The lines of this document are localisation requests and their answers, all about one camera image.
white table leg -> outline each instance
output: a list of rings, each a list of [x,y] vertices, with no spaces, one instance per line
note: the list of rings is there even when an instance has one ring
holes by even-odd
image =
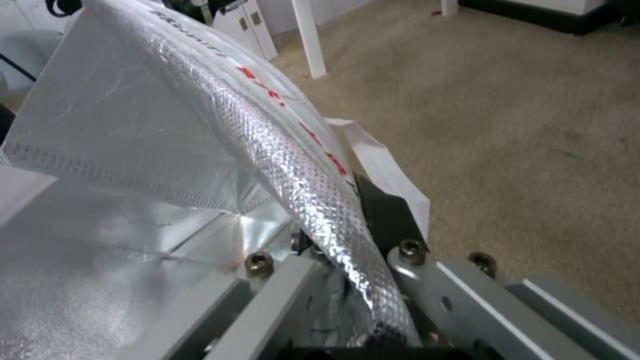
[[[318,37],[318,29],[311,3],[309,0],[291,0],[291,3],[293,4],[293,11],[296,13],[298,29],[300,29],[302,44],[305,47],[311,77],[314,79],[321,78],[326,74],[326,67],[324,66],[322,47],[320,46],[320,38]]]
[[[440,0],[442,16],[452,16],[458,13],[458,0]]]

gray metal frame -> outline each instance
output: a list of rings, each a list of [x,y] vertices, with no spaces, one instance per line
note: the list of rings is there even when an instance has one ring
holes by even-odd
[[[211,273],[174,302],[119,360],[201,359],[207,345],[225,333],[251,298],[246,281]]]
[[[465,259],[411,266],[395,248],[387,261],[404,293],[457,347],[482,340],[507,359],[593,359]]]
[[[597,358],[640,360],[637,329],[556,278],[529,277],[507,289]]]
[[[322,266],[289,256],[205,360],[263,359],[304,344],[326,296]]]

silver foil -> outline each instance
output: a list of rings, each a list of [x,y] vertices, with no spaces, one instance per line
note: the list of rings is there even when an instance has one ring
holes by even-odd
[[[114,359],[214,268],[0,228],[0,358]]]
[[[418,343],[322,117],[269,63],[178,13],[87,1],[3,151],[20,167],[182,206],[243,215],[275,200],[353,285],[345,342]]]

carpet floor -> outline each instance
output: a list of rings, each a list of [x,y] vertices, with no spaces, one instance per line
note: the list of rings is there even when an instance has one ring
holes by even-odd
[[[431,199],[436,258],[555,273],[640,323],[640,26],[576,37],[438,4],[377,0],[321,26],[321,79],[297,33],[274,64],[390,148]]]

white paper strip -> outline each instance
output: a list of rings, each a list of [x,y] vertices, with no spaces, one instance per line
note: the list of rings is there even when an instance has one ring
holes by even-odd
[[[325,120],[343,130],[362,168],[378,188],[407,201],[424,241],[428,241],[431,202],[404,174],[389,149],[353,120]]]

